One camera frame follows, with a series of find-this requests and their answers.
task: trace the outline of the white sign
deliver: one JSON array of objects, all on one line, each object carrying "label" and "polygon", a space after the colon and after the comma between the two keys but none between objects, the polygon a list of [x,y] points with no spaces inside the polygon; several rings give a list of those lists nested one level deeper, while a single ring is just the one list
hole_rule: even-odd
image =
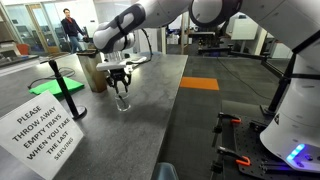
[{"label": "white sign", "polygon": [[83,137],[49,91],[2,117],[0,127],[0,145],[45,179],[57,174]]}]

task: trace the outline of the person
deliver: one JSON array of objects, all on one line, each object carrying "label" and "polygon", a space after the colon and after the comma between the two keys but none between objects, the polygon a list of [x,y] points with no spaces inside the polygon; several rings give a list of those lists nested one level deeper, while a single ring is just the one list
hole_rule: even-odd
[{"label": "person", "polygon": [[83,51],[80,44],[79,44],[79,37],[78,33],[82,34],[83,37],[87,37],[82,30],[79,28],[76,20],[70,17],[70,10],[68,8],[65,8],[63,10],[63,13],[66,15],[66,18],[64,18],[61,21],[62,27],[64,29],[64,32],[69,36],[70,42],[71,42],[71,53],[74,54],[77,52],[77,48],[79,51]]}]

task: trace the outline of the table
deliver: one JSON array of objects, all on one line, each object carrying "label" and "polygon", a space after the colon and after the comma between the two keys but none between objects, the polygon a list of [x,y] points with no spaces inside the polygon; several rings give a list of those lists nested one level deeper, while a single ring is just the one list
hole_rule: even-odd
[{"label": "table", "polygon": [[[232,32],[226,32],[226,35],[229,36],[232,40]],[[246,47],[246,40],[242,40],[240,52],[243,53],[244,48]]]},{"label": "table", "polygon": [[[57,60],[76,71],[72,79],[85,84],[72,94],[76,105],[88,109],[76,121],[85,134],[55,179],[149,180],[157,163],[187,56],[154,55],[139,66],[129,87],[131,108],[119,112],[113,89],[91,92],[76,55]],[[53,74],[47,63],[0,77],[0,116],[35,97],[27,86]],[[66,102],[61,104],[67,109]],[[0,179],[41,179],[2,147]]]},{"label": "table", "polygon": [[40,64],[38,55],[11,57],[0,61],[0,76]]},{"label": "table", "polygon": [[215,35],[215,32],[192,32],[188,34],[189,36],[201,36],[201,35]]}]

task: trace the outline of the cable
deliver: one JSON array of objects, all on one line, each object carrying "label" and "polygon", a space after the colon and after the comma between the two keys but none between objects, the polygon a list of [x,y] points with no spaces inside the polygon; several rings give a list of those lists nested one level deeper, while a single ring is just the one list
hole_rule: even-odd
[{"label": "cable", "polygon": [[241,81],[243,84],[247,85],[256,95],[262,97],[262,98],[265,98],[265,99],[268,99],[268,100],[272,100],[271,98],[269,97],[266,97],[266,96],[263,96],[261,94],[259,94],[256,90],[254,90],[249,84],[247,84],[246,82],[244,82],[242,79],[240,79],[239,77],[237,77],[236,75],[234,75],[221,61],[220,59],[217,57],[217,60],[219,61],[219,63],[235,78],[237,78],[239,81]]},{"label": "cable", "polygon": [[143,62],[140,62],[140,63],[135,63],[135,62],[127,62],[126,65],[136,65],[134,68],[137,68],[139,65],[141,64],[145,64],[147,62],[150,62],[152,60],[152,56],[153,56],[153,53],[152,53],[152,46],[151,46],[151,43],[150,43],[150,40],[149,40],[149,36],[147,34],[147,31],[145,29],[141,29],[141,31],[144,33],[144,35],[146,36],[147,38],[147,41],[148,41],[148,46],[149,46],[149,51],[150,51],[150,58],[146,61],[143,61]]},{"label": "cable", "polygon": [[[67,75],[66,77],[72,77],[73,75],[76,74],[75,70],[73,70],[72,68],[61,67],[61,68],[59,68],[59,72],[61,72],[61,69],[68,69],[68,70],[71,71],[71,73],[70,73],[69,75]],[[43,81],[43,80],[54,80],[54,79],[56,79],[56,78],[54,77],[54,75],[49,76],[49,77],[47,77],[47,78],[39,78],[39,79],[36,79],[36,80],[32,81],[31,84],[30,84],[29,86],[27,86],[27,87],[28,87],[28,89],[31,89],[31,88],[32,88],[32,85],[33,85],[35,82]]]}]

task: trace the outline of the orange square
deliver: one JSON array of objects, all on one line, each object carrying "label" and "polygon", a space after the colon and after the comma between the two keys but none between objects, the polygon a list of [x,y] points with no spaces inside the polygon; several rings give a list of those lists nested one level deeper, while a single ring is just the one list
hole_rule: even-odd
[{"label": "orange square", "polygon": [[216,91],[219,90],[218,81],[217,79],[213,78],[182,77],[180,87]]}]

